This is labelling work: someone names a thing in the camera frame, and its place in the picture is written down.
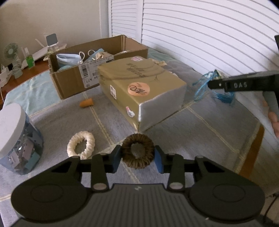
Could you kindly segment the person right hand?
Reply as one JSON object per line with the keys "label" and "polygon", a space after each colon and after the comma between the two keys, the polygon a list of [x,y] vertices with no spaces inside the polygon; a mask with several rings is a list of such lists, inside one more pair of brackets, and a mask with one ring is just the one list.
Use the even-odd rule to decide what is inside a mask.
{"label": "person right hand", "polygon": [[272,124],[272,128],[274,130],[274,134],[277,138],[279,138],[279,122],[278,122],[278,117],[277,115],[272,112],[272,111],[268,111],[268,118]]}

